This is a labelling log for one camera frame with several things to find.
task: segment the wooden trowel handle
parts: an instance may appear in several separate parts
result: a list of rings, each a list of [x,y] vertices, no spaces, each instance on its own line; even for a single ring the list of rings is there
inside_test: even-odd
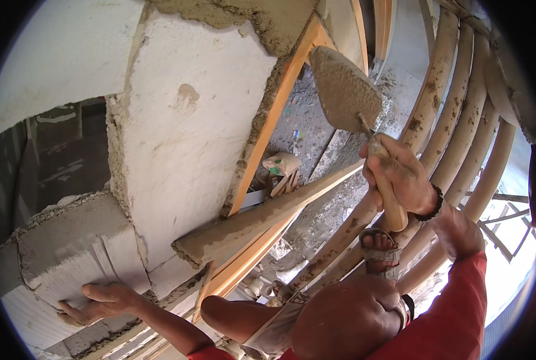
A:
[[[379,143],[368,144],[368,152],[370,155],[389,157],[388,151]],[[392,182],[385,176],[376,176],[376,186],[382,202],[384,203],[384,214],[388,223],[388,232],[397,232],[404,230],[408,226],[408,212],[396,198]]]

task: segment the trowel blade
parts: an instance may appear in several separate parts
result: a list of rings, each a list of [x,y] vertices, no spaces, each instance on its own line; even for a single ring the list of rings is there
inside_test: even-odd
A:
[[[382,110],[382,96],[368,76],[344,55],[325,46],[314,47],[310,65],[330,125],[352,133],[364,132],[356,116],[361,112],[373,128]]]

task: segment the trowel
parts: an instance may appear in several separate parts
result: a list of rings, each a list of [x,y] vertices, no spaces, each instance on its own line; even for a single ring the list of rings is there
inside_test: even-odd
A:
[[[310,65],[322,110],[330,125],[352,133],[364,133],[368,154],[389,157],[390,154],[370,131],[380,110],[382,96],[371,80],[353,62],[339,52],[317,46],[310,52]],[[392,183],[376,176],[376,184],[384,203],[389,232],[408,225],[408,213],[398,202]]]

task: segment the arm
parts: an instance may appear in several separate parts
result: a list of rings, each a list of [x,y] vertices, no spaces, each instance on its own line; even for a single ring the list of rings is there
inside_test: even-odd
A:
[[[169,341],[185,356],[193,354],[214,342],[190,322],[174,315],[150,301],[124,284],[108,286],[86,284],[82,293],[92,301],[82,310],[61,301],[59,307],[65,314],[58,314],[64,322],[75,326],[86,326],[106,316],[132,313]]]
[[[436,206],[438,194],[426,176],[426,171],[410,148],[391,137],[378,133],[376,138],[390,153],[390,158],[370,156],[364,166],[364,177],[374,191],[374,201],[381,208],[382,198],[375,189],[374,174],[384,175],[392,182],[398,201],[408,212],[426,215]],[[367,157],[367,146],[360,150]],[[438,215],[428,221],[444,248],[453,259],[465,259],[484,250],[484,238],[478,226],[444,201]]]

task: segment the foot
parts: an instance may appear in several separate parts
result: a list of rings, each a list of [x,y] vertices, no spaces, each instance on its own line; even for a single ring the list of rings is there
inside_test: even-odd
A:
[[[364,247],[372,250],[386,251],[392,249],[398,249],[398,246],[385,234],[376,233],[372,235],[366,235],[363,238]],[[368,274],[379,274],[386,270],[388,266],[396,266],[400,262],[395,261],[383,261],[383,260],[370,260],[366,261],[366,272]]]

